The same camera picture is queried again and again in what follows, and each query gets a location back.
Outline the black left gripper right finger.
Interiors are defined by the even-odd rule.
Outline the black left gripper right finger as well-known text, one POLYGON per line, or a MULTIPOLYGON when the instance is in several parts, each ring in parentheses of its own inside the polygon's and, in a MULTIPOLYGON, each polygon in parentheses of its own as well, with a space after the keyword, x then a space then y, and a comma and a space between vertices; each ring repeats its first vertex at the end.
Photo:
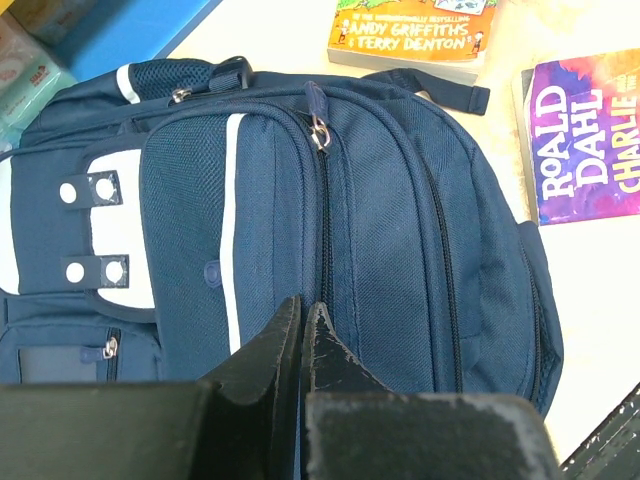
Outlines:
POLYGON ((541 417, 510 395, 389 390, 338 339, 325 304, 306 320, 305 479, 558 479, 541 417))

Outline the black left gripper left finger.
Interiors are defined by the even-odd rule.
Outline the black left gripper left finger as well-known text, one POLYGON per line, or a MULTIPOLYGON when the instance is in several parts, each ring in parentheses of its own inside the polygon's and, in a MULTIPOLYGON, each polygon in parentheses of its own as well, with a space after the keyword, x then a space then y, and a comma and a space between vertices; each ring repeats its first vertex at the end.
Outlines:
POLYGON ((192 382, 6 386, 5 479, 290 479, 301 301, 192 382))

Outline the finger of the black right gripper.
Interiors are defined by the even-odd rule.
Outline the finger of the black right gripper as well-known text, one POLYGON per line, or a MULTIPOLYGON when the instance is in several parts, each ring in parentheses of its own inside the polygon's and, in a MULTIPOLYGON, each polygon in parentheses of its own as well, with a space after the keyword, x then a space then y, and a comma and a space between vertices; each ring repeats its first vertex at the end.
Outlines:
POLYGON ((639 478, 639 385, 561 465, 563 479, 639 478))

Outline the navy blue student backpack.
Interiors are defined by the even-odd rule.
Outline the navy blue student backpack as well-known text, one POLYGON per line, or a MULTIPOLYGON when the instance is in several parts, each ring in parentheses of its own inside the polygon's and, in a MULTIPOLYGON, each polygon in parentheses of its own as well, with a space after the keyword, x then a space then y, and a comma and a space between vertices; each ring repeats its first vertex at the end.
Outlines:
POLYGON ((1 156, 1 380, 190 380, 323 303, 399 392, 546 414, 563 339, 537 226, 455 112, 490 92, 151 60, 59 91, 1 156))

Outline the orange Treehouse book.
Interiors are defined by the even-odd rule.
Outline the orange Treehouse book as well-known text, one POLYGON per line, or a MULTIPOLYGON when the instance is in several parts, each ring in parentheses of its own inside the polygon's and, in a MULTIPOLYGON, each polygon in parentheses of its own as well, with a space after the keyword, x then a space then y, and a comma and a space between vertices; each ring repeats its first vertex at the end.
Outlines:
POLYGON ((340 1, 328 40, 332 63, 415 68, 472 85, 484 65, 496 1, 340 1))

